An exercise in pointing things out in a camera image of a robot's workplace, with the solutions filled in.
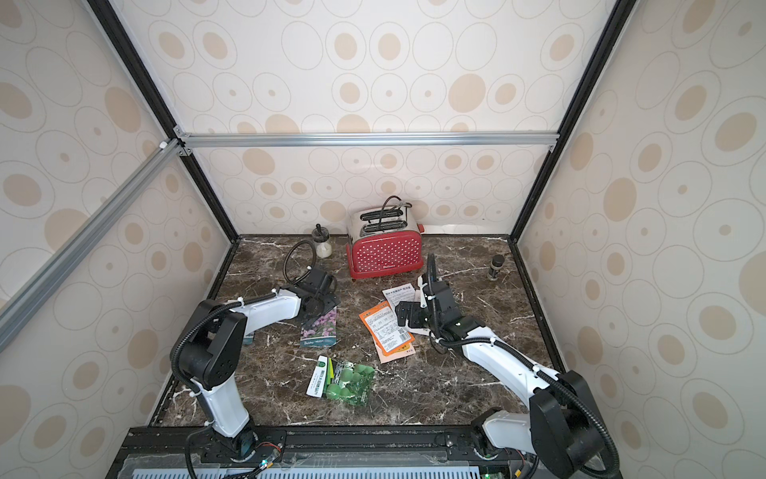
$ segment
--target toaster slot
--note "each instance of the toaster slot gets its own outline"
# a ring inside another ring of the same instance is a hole
[[[383,210],[382,218],[395,218],[397,216],[402,216],[403,214],[404,213],[401,210],[401,208],[390,208],[390,209]],[[362,221],[371,221],[374,219],[381,219],[381,212],[380,210],[376,210],[373,212],[362,213],[359,216],[359,219],[361,219]]]
[[[362,226],[362,233],[377,233],[391,229],[406,228],[407,222],[402,220],[387,221],[385,223],[370,223]]]

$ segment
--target paper sheet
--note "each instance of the paper sheet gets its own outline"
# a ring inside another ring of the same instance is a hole
[[[378,359],[381,360],[381,364],[385,364],[385,363],[388,363],[389,361],[393,361],[394,359],[400,359],[400,358],[406,358],[407,356],[412,356],[413,354],[415,354],[415,346],[412,343],[405,344],[404,346],[400,347],[393,353],[386,356],[383,353],[383,349],[381,349],[381,347],[376,344],[375,351],[378,352]]]
[[[325,377],[327,377],[327,356],[320,356],[316,360],[316,366],[314,366],[314,373],[311,375],[311,381],[309,381],[309,388],[306,390],[306,394],[314,396],[315,398],[321,398],[325,392]]]
[[[396,315],[396,305],[400,301],[420,301],[421,292],[412,287],[412,284],[402,284],[401,286],[393,287],[391,289],[383,290],[383,296],[388,300],[388,304],[391,305],[391,309]],[[410,328],[404,327],[405,330],[413,334],[420,334],[422,336],[428,336],[428,328]]]
[[[384,356],[390,356],[396,349],[414,340],[410,333],[396,323],[396,314],[387,301],[366,310],[359,318],[372,334],[375,344],[383,350]]]
[[[383,296],[388,300],[388,304],[393,311],[396,311],[396,305],[399,301],[415,301],[416,291],[412,284],[402,284],[388,290],[383,290]]]

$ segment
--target green seed packet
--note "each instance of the green seed packet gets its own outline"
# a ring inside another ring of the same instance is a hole
[[[350,405],[367,405],[375,369],[349,361],[332,361],[334,377],[325,387],[327,399],[343,401]]]
[[[320,356],[306,394],[350,405],[367,405],[374,379],[375,369],[371,366]]]

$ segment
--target red wire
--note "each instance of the red wire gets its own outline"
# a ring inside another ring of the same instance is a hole
[[[524,465],[526,464],[526,461],[524,460],[524,455],[522,454],[522,452],[519,449],[514,449],[514,451],[518,452],[519,456],[522,457],[522,469],[523,469]]]
[[[264,442],[261,442],[257,447],[260,447],[260,446],[271,446],[272,448],[276,449],[277,452],[282,454],[282,449],[280,449],[280,447],[274,444],[273,442],[264,441]]]

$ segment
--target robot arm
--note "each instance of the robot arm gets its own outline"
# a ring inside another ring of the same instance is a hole
[[[528,415],[495,408],[474,421],[477,454],[487,457],[514,448],[537,455],[557,477],[570,477],[577,470],[603,479],[616,475],[617,449],[585,380],[574,371],[560,373],[536,363],[477,318],[464,316],[449,284],[438,281],[435,271],[435,259],[429,255],[428,272],[418,281],[423,303],[399,303],[400,326],[428,328],[435,343],[457,350],[490,371],[529,408]],[[332,309],[337,299],[329,291],[332,277],[328,276],[313,270],[306,283],[274,290],[250,303],[203,301],[176,343],[183,378],[191,381],[192,395],[233,460],[247,460],[257,441],[253,420],[234,382],[244,335],[279,320],[316,319]],[[217,308],[224,311],[220,317],[200,328]],[[599,453],[607,470],[586,468],[584,464]]]
[[[582,376],[536,363],[479,319],[464,316],[449,284],[437,279],[433,254],[418,286],[420,302],[403,301],[395,308],[399,326],[428,328],[434,343],[458,350],[491,372],[529,408],[528,415],[495,408],[474,421],[477,454],[490,456],[503,448],[530,452],[556,477],[570,477],[578,470],[602,478],[619,473],[617,448]],[[584,466],[599,453],[606,470]]]
[[[339,303],[330,289],[333,281],[332,275],[313,268],[295,284],[255,300],[202,301],[175,343],[174,374],[188,384],[207,424],[235,461],[248,459],[257,440],[234,381],[242,339],[277,321],[310,323],[328,313]]]

